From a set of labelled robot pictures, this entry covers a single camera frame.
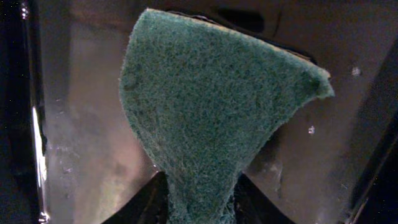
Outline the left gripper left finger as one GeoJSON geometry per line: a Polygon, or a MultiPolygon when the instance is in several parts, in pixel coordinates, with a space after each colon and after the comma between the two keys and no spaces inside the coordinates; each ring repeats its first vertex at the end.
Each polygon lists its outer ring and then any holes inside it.
{"type": "Polygon", "coordinates": [[[166,174],[157,172],[127,204],[103,224],[166,224],[168,194],[166,174]]]}

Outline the green scrubbing sponge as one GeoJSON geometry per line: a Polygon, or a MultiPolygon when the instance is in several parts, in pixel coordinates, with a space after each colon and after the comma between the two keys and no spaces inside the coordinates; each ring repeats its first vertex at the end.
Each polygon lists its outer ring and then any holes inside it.
{"type": "Polygon", "coordinates": [[[234,223],[234,187],[301,107],[333,96],[329,73],[223,26],[146,9],[119,83],[129,125],[167,176],[169,223],[234,223]]]}

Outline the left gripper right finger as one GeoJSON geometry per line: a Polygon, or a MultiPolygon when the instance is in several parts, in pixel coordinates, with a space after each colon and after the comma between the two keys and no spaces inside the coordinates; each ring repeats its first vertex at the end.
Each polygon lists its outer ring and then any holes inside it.
{"type": "Polygon", "coordinates": [[[234,187],[237,224],[294,224],[244,174],[234,187]]]}

